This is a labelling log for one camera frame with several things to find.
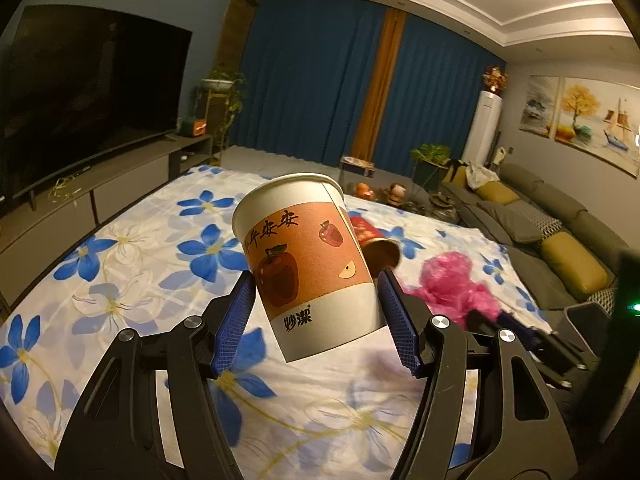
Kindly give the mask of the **pink plastic bag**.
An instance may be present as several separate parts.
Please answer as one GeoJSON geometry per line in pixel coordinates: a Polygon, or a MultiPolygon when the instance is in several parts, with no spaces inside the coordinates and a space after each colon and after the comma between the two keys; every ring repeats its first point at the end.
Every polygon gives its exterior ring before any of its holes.
{"type": "Polygon", "coordinates": [[[497,299],[484,282],[471,280],[472,261],[461,252],[444,252],[425,260],[416,286],[402,290],[421,299],[434,315],[446,315],[464,330],[471,312],[495,321],[501,312],[497,299]]]}

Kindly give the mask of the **red gold paper cup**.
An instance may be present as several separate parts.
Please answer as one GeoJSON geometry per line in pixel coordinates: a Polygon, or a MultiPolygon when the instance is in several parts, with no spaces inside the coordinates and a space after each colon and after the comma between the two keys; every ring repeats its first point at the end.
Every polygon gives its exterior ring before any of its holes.
{"type": "Polygon", "coordinates": [[[382,271],[396,269],[400,261],[398,244],[362,217],[352,216],[349,220],[372,278],[376,280],[382,271]]]}

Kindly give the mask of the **apple print paper cup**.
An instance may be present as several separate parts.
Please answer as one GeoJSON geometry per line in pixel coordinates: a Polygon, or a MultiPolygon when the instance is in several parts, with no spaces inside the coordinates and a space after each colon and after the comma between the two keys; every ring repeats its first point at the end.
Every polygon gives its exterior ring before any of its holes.
{"type": "Polygon", "coordinates": [[[340,185],[288,174],[247,193],[232,231],[285,361],[348,344],[384,324],[340,185]]]}

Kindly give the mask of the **patterned black white cushion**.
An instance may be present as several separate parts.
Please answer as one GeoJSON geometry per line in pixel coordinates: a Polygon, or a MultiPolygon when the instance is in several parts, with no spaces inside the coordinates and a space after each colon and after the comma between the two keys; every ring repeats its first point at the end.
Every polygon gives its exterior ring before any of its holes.
{"type": "Polygon", "coordinates": [[[605,310],[608,316],[612,316],[614,306],[615,306],[615,296],[617,292],[617,287],[612,286],[608,288],[604,288],[592,294],[588,300],[590,302],[595,302],[598,304],[603,310],[605,310]]]}

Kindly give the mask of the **mustard cushion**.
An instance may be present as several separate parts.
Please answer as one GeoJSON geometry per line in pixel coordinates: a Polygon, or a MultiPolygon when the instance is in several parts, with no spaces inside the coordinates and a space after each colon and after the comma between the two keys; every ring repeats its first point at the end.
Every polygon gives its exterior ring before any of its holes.
{"type": "Polygon", "coordinates": [[[490,181],[480,186],[475,193],[482,200],[488,200],[500,205],[509,205],[520,198],[513,190],[503,184],[501,181],[490,181]]]}
{"type": "Polygon", "coordinates": [[[613,274],[567,232],[557,232],[545,238],[540,243],[540,254],[578,300],[586,300],[613,284],[613,274]]]}

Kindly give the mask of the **grey sectional sofa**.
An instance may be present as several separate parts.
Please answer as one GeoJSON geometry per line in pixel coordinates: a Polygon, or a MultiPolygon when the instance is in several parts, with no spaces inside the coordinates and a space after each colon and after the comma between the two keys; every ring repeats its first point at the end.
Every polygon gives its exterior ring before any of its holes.
{"type": "Polygon", "coordinates": [[[613,309],[628,244],[578,200],[515,164],[502,165],[497,180],[476,190],[465,166],[450,168],[439,189],[463,224],[506,248],[542,310],[586,301],[613,309]]]}

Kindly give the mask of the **grey cushion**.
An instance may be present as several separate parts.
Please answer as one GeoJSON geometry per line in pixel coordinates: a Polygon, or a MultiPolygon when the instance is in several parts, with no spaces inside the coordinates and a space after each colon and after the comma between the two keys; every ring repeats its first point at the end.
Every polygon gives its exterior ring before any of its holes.
{"type": "Polygon", "coordinates": [[[478,206],[496,220],[516,244],[534,244],[542,240],[542,233],[536,226],[514,214],[506,206],[488,200],[482,200],[478,206]]]}

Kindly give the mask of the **tv cabinet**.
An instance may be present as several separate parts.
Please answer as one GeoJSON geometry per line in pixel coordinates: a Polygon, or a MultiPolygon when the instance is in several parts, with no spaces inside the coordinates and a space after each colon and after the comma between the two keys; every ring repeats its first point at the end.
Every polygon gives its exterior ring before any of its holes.
{"type": "Polygon", "coordinates": [[[51,186],[1,217],[1,307],[12,311],[82,240],[143,197],[214,159],[214,140],[165,136],[51,186]]]}

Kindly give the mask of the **potted green plant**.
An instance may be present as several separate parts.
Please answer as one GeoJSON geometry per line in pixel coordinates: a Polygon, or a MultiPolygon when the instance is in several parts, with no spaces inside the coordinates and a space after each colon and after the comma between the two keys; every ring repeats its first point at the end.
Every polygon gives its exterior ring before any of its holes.
{"type": "Polygon", "coordinates": [[[450,147],[421,144],[410,152],[414,161],[411,181],[426,192],[435,193],[448,170],[450,147]]]}

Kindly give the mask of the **left small painting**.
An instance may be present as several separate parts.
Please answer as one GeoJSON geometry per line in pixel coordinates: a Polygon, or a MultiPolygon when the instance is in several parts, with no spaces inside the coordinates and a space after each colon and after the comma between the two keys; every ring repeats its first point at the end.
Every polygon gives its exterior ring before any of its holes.
{"type": "Polygon", "coordinates": [[[555,113],[561,79],[555,76],[528,77],[525,104],[518,128],[548,138],[555,113]]]}

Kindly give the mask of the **tree and ship painting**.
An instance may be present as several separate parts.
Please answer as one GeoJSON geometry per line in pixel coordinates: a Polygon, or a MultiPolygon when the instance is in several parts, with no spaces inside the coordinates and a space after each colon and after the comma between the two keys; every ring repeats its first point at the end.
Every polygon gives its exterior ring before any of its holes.
{"type": "Polygon", "coordinates": [[[639,177],[639,88],[563,79],[554,140],[639,177]]]}

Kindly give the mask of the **flower decoration on conditioner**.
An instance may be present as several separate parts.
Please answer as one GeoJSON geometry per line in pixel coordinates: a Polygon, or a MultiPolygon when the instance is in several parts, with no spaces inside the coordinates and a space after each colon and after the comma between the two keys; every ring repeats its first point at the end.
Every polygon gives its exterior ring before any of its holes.
{"type": "Polygon", "coordinates": [[[508,85],[508,75],[499,66],[490,66],[483,74],[483,84],[486,91],[501,96],[508,85]]]}

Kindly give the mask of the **orange curtain strip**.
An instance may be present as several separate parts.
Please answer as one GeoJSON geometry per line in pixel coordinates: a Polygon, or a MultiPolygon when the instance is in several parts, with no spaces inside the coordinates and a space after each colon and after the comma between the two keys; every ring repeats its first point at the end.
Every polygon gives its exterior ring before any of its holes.
{"type": "Polygon", "coordinates": [[[350,152],[367,162],[373,160],[406,21],[405,11],[386,9],[367,95],[350,152]]]}

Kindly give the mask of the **plant on stand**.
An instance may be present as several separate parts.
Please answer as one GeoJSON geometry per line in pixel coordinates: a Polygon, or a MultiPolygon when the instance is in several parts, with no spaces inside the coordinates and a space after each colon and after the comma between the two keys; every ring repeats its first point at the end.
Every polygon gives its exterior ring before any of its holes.
{"type": "Polygon", "coordinates": [[[229,147],[230,130],[239,118],[247,96],[247,79],[241,72],[215,68],[195,90],[196,112],[204,120],[205,133],[213,142],[217,165],[229,147]]]}

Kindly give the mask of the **blue curtains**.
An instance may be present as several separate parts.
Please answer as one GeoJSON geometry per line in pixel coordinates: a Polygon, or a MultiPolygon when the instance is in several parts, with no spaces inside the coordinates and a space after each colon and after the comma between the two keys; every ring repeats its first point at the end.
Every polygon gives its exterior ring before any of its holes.
{"type": "MultiPolygon", "coordinates": [[[[241,70],[247,98],[235,144],[334,166],[356,148],[370,117],[366,95],[392,9],[368,0],[262,0],[241,70]]],[[[408,176],[411,151],[443,145],[461,155],[489,67],[506,62],[413,14],[390,74],[372,162],[408,176]]]]}

